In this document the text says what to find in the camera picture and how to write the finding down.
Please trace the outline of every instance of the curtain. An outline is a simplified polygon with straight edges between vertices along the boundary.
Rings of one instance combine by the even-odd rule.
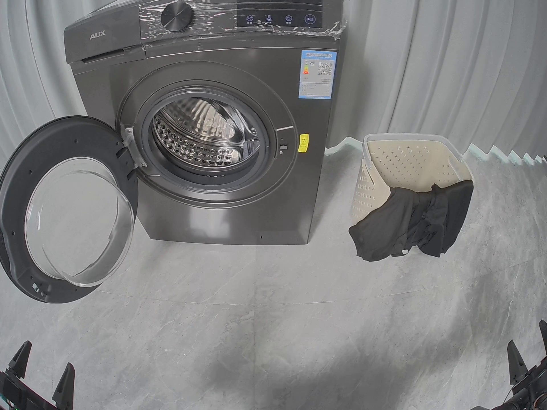
[[[63,30],[113,0],[0,0],[0,168],[36,127],[85,114]],[[547,0],[345,0],[328,146],[438,133],[461,152],[547,153]]]

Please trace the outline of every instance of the gray tile floor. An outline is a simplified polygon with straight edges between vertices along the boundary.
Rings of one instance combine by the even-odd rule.
[[[544,356],[547,169],[468,152],[475,193],[437,259],[367,263],[347,228],[360,162],[325,157],[306,246],[150,240],[85,299],[39,304],[0,275],[0,365],[33,343],[49,397],[67,361],[76,409],[422,409],[499,405],[505,347]]]

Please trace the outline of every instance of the gray washing machine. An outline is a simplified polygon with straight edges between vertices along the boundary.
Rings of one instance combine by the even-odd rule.
[[[135,215],[159,240],[307,243],[342,4],[118,0],[67,27],[66,59],[89,117],[46,124],[4,168],[0,260],[11,280],[40,301],[85,296],[123,259]],[[30,244],[41,235],[32,211],[50,177],[74,172],[123,198],[112,242],[66,273],[40,241]]]

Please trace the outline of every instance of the black robotic claw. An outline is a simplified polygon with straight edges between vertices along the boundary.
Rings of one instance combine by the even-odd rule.
[[[9,362],[8,369],[17,378],[24,378],[27,371],[28,356],[31,354],[32,344],[28,340],[21,345]]]
[[[65,372],[53,393],[52,399],[56,406],[21,381],[25,377],[31,347],[31,342],[23,343],[9,362],[5,372],[0,372],[0,397],[10,402],[10,408],[18,410],[73,410],[74,366],[70,363],[67,363]]]

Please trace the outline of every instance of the energy label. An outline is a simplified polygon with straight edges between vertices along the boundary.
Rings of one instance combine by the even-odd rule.
[[[336,55],[335,51],[302,51],[299,99],[330,99]]]

